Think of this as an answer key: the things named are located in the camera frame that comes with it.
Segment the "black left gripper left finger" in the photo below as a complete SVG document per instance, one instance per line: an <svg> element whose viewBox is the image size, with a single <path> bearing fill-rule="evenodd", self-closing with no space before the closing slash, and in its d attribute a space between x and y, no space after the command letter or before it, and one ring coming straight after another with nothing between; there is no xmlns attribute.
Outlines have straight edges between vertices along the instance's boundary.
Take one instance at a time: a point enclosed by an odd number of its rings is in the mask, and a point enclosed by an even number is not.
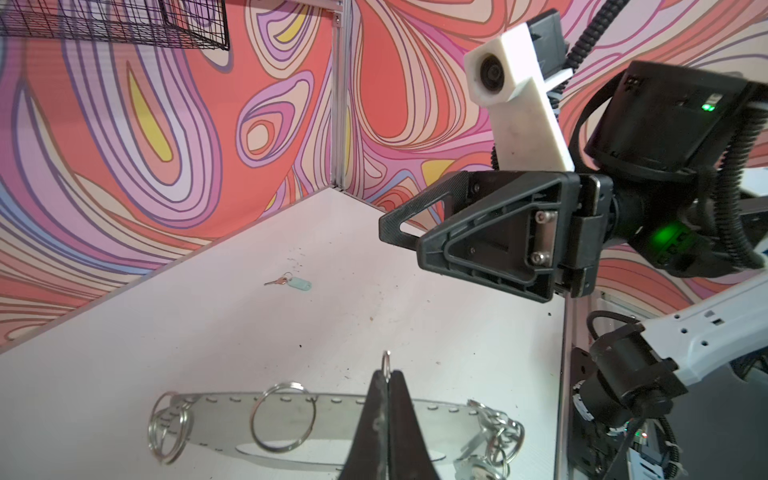
<svg viewBox="0 0 768 480"><path fill-rule="evenodd" d="M389 461L389 385L374 372L339 480L385 480Z"/></svg>

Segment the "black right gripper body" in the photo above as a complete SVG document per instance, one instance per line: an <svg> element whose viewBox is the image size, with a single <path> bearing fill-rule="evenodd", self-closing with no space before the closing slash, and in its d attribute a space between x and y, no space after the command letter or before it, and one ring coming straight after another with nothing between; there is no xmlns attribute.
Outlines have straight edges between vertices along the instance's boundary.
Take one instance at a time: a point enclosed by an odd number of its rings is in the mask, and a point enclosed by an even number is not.
<svg viewBox="0 0 768 480"><path fill-rule="evenodd" d="M613 180L604 174L580 174L579 181L578 201L567 223L558 264L558 288L570 298L589 296L595 289L614 190Z"/></svg>

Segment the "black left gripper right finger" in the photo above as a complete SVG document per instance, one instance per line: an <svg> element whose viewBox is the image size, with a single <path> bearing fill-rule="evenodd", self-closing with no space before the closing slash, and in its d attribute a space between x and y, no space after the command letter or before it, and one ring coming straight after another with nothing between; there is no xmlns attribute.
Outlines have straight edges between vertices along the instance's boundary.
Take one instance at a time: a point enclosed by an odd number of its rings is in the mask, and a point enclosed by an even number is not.
<svg viewBox="0 0 768 480"><path fill-rule="evenodd" d="M388 382L388 475L394 480L438 480L418 424L404 374Z"/></svg>

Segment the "mint green key tag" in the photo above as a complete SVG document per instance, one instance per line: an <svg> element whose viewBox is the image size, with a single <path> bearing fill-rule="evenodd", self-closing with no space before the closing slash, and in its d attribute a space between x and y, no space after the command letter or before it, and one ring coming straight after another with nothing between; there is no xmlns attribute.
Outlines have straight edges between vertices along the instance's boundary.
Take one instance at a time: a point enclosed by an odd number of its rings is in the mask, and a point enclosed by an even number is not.
<svg viewBox="0 0 768 480"><path fill-rule="evenodd" d="M312 283L310 281L298 277L289 278L286 284L291 288L304 292L310 291L312 289Z"/></svg>

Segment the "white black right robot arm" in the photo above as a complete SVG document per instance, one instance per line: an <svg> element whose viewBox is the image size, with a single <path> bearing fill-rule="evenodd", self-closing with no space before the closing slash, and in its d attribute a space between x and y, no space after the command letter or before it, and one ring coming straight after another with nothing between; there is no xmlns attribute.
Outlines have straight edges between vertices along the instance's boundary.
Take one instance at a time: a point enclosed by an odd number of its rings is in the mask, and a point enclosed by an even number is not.
<svg viewBox="0 0 768 480"><path fill-rule="evenodd" d="M767 86L733 75L634 61L580 114L586 144L557 125L571 76L623 10L604 3L574 45L548 10L464 58L487 109L487 171L457 172L379 222L379 237L427 271L545 303L590 295L602 252L627 244L678 278L752 270L733 293L640 320L595 310L588 348L569 354L562 391L567 462L589 479L676 479L673 402L723 365L767 354L767 200L741 187L767 123Z"/></svg>

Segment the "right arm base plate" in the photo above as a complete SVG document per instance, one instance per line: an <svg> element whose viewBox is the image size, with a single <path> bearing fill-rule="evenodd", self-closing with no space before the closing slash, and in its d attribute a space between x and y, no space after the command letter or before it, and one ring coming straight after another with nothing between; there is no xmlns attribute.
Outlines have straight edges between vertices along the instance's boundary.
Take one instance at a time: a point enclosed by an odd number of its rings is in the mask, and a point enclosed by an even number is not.
<svg viewBox="0 0 768 480"><path fill-rule="evenodd" d="M587 351L574 348L570 354L571 407L568 420L567 459L572 473L601 479L626 437L629 422L608 427L585 416L580 395L582 384L596 370ZM626 450L625 464L611 471L613 479L677 479L684 475L681 449L668 420L649 419Z"/></svg>

